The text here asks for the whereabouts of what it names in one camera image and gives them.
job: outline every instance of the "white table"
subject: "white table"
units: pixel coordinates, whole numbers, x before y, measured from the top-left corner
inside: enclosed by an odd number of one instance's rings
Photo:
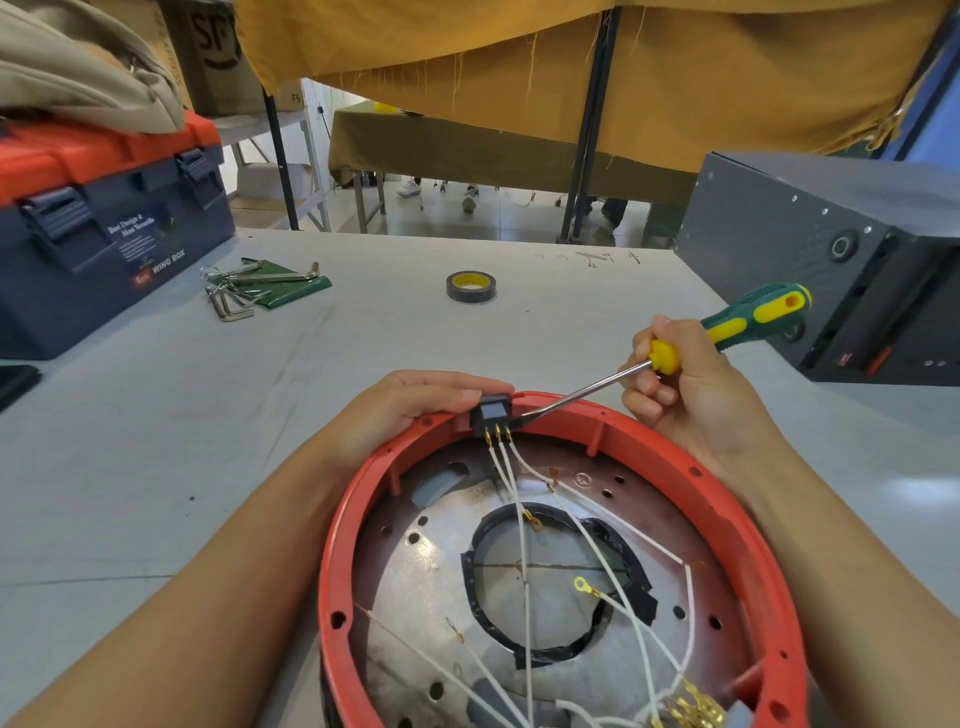
[[[593,268],[580,253],[611,259]],[[42,364],[46,378],[0,415],[0,721],[386,372],[460,369],[565,393],[613,371],[655,313],[722,304],[662,251],[240,230],[202,263],[226,270],[241,255],[319,260],[333,288],[224,324],[195,265]],[[464,269],[493,274],[496,300],[448,299],[446,276]],[[960,390],[813,384],[766,344],[730,357],[798,450],[960,611]],[[264,726],[320,723],[309,622]]]

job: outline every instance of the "fabric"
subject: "fabric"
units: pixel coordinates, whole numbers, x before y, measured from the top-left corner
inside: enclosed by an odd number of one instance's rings
[[[576,145],[458,124],[429,116],[383,113],[365,101],[333,115],[328,164],[339,184],[353,170],[565,193]],[[598,153],[589,193],[685,203],[696,175]]]
[[[577,138],[606,0],[236,0],[270,88],[308,76],[428,116]],[[829,153],[895,112],[955,0],[624,8],[597,149],[695,171],[712,150]]]
[[[185,125],[174,81],[147,44],[80,0],[0,0],[0,107],[119,132]]]

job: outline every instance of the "hole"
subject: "hole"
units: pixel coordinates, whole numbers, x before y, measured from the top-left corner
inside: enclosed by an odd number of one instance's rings
[[[549,568],[528,570],[530,592],[556,595],[557,608],[564,614],[563,619],[534,619],[530,625],[531,642],[538,649],[547,649],[569,645],[591,628],[597,599],[570,589],[573,576],[585,574],[590,586],[607,594],[613,592],[613,583],[580,531],[543,515],[539,518],[543,529],[533,534],[533,538],[526,539],[527,562]],[[622,557],[600,539],[596,525],[588,526],[588,533],[597,541],[613,575],[621,583],[626,582],[628,574]],[[503,595],[517,594],[517,585],[521,583],[517,581],[520,576],[520,543],[516,517],[495,525],[484,534],[477,544],[473,565],[473,586],[480,609],[508,639],[523,644],[523,597],[503,598]]]
[[[790,711],[778,700],[770,703],[770,715],[772,715],[774,720],[780,725],[790,725]]]

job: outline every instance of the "gray metal box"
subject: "gray metal box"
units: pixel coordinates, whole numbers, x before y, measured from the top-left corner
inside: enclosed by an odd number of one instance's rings
[[[771,343],[822,381],[960,384],[960,175],[929,164],[711,154],[677,254],[727,302],[806,286]]]

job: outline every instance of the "screwdriver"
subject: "screwdriver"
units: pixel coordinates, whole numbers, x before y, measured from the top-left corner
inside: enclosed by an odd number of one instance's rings
[[[700,323],[707,330],[710,341],[721,352],[737,344],[768,339],[774,334],[799,326],[804,312],[812,305],[813,297],[810,292],[798,283],[771,283],[751,291],[719,313],[702,319]],[[669,376],[676,373],[681,366],[677,348],[660,339],[654,339],[650,345],[650,358],[622,372],[595,381],[544,407],[524,412],[507,422],[507,427],[520,429],[572,401],[581,400],[620,379],[638,375],[645,369]]]

